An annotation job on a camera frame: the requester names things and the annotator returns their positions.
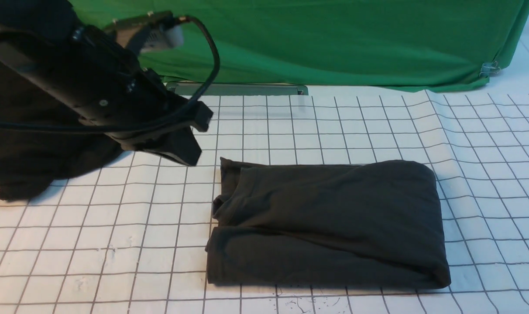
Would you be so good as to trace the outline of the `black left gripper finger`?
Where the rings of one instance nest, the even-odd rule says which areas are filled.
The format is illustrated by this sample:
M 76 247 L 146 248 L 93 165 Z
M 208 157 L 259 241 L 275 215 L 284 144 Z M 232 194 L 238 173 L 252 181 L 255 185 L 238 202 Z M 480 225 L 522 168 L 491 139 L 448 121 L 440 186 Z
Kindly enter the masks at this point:
M 190 127 L 148 139 L 137 145 L 136 149 L 189 167 L 196 166 L 202 155 L 202 149 Z

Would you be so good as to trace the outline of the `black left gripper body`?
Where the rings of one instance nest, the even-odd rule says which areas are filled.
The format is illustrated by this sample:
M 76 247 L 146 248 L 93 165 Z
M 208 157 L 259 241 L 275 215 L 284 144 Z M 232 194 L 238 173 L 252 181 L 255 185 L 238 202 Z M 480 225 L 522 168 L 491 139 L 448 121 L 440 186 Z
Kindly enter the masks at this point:
M 169 91 L 132 51 L 103 30 L 72 24 L 57 38 L 0 24 L 0 62 L 79 116 L 80 126 L 6 123 L 0 129 L 43 133 L 102 133 L 125 150 L 190 127 L 206 132 L 213 112 L 200 97 L 214 73 L 189 98 Z

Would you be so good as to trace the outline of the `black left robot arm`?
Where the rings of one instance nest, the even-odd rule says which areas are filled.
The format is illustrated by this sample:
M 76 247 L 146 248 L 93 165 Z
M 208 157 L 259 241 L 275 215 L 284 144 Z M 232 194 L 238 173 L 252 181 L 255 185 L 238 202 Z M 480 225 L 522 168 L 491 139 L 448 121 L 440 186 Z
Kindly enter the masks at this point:
M 209 77 L 189 99 L 167 90 L 137 59 L 182 44 L 186 23 L 198 26 L 214 59 Z M 220 70 L 216 44 L 201 20 L 149 12 L 99 29 L 83 23 L 67 0 L 0 0 L 0 62 L 75 112 L 80 123 L 0 121 L 0 129 L 105 134 L 125 150 L 197 165 L 202 150 L 192 131 L 206 132 L 213 117 L 200 97 Z

